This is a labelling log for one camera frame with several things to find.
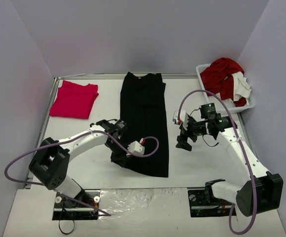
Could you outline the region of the black t shirt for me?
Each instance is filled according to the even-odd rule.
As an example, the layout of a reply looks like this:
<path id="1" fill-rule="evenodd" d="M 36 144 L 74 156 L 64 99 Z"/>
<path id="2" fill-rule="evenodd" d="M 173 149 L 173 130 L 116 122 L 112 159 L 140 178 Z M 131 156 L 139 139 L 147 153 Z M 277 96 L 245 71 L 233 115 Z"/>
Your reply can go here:
<path id="1" fill-rule="evenodd" d="M 161 74 L 137 77 L 127 73 L 120 92 L 120 118 L 126 122 L 127 129 L 120 142 L 127 146 L 145 138 L 145 153 L 156 152 L 147 158 L 112 154 L 113 163 L 147 176 L 169 176 L 165 88 Z"/>

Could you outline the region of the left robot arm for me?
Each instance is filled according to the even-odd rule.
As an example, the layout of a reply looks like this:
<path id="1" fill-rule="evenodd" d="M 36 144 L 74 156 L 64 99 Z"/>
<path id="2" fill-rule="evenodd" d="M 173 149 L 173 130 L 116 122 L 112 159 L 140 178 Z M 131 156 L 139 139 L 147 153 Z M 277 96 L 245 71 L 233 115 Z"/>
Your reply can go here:
<path id="1" fill-rule="evenodd" d="M 129 145 L 117 145 L 113 141 L 120 138 L 127 129 L 122 120 L 112 123 L 108 120 L 101 120 L 90 124 L 90 128 L 70 138 L 43 140 L 41 148 L 34 155 L 29 170 L 48 189 L 54 190 L 67 196 L 67 201 L 72 206 L 80 206 L 84 202 L 84 189 L 67 175 L 69 163 L 80 154 L 89 149 L 106 145 L 116 154 L 130 155 L 141 151 L 140 144 L 132 142 Z"/>

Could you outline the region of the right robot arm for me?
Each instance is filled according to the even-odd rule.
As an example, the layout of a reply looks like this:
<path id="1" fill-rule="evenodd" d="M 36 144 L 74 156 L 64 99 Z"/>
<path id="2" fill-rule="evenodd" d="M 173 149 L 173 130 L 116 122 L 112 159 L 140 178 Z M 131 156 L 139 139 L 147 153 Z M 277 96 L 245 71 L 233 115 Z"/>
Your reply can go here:
<path id="1" fill-rule="evenodd" d="M 173 122 L 179 125 L 180 129 L 176 147 L 191 151 L 188 139 L 196 142 L 199 136 L 210 135 L 224 148 L 244 175 L 240 185 L 224 179 L 206 182 L 205 201 L 210 204 L 217 204 L 222 200 L 234 203 L 246 217 L 252 216 L 255 205 L 257 213 L 279 208 L 284 184 L 280 174 L 271 173 L 258 161 L 242 140 L 236 123 L 232 122 L 229 116 L 223 117 L 217 113 L 213 103 L 202 105 L 198 110 L 201 121 L 196 121 L 184 110 L 174 112 Z"/>

